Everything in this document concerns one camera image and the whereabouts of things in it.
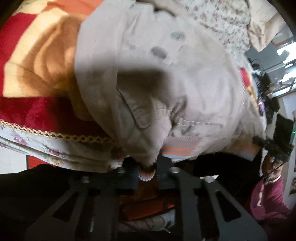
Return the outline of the magenta sleeve forearm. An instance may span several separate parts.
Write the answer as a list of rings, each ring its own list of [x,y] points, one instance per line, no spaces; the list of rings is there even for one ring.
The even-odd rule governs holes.
[[[250,200],[251,215],[255,220],[285,220],[291,209],[283,199],[283,179],[281,176],[265,183],[259,181],[255,186]]]

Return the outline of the person's right hand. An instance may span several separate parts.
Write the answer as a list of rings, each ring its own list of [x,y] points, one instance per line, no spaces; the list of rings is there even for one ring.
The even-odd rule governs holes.
[[[266,155],[262,164],[262,174],[265,183],[272,183],[281,177],[283,162],[276,163],[269,154]]]

